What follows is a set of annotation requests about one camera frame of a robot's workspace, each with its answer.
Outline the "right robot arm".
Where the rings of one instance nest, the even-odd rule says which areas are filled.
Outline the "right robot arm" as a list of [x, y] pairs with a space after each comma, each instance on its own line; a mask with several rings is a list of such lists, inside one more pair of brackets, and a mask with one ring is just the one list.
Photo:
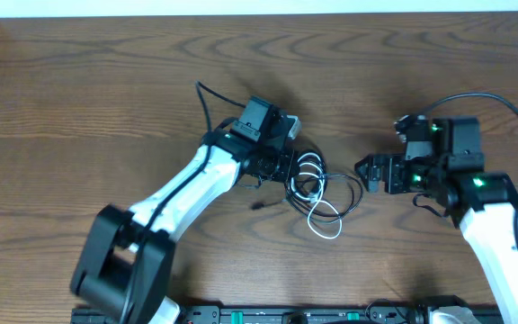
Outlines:
[[406, 150], [370, 154], [354, 171], [370, 193], [435, 200], [474, 251], [502, 319], [518, 323], [518, 193], [505, 173], [488, 173], [478, 119], [409, 115], [395, 124]]

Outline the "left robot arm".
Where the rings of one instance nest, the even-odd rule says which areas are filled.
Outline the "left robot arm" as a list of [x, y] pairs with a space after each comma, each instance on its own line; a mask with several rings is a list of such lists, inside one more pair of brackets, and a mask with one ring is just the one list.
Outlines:
[[242, 176], [286, 183], [299, 172], [291, 142], [301, 122], [253, 96], [238, 118], [208, 130], [192, 161], [127, 210], [96, 215], [70, 291], [119, 323], [174, 323], [181, 309], [167, 295], [176, 244], [201, 213]]

